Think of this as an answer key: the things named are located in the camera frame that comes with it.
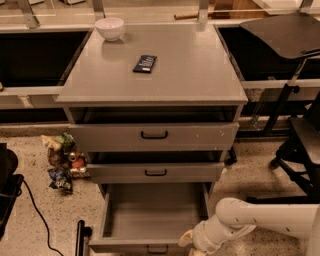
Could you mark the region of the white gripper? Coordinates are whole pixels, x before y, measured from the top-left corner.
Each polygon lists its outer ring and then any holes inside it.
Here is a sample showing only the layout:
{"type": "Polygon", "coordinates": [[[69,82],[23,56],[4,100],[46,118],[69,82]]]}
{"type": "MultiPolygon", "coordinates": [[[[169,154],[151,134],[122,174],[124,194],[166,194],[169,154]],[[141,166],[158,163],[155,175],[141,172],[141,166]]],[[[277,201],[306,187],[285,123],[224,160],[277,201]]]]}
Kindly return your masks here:
{"type": "Polygon", "coordinates": [[[216,220],[201,221],[193,230],[188,230],[181,236],[178,245],[186,247],[193,243],[196,253],[201,256],[213,255],[221,247],[217,227],[216,220]]]}

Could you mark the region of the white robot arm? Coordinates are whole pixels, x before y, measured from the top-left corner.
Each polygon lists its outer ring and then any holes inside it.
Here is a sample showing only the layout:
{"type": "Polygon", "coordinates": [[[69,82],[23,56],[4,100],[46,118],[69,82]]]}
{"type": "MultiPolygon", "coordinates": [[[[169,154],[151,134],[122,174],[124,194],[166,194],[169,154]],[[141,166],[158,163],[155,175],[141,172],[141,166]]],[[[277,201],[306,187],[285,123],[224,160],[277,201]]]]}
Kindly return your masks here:
{"type": "Polygon", "coordinates": [[[320,255],[319,204],[253,204],[231,197],[219,200],[215,214],[185,232],[178,245],[190,245],[189,256],[212,256],[256,227],[308,239],[306,256],[320,255]]]}

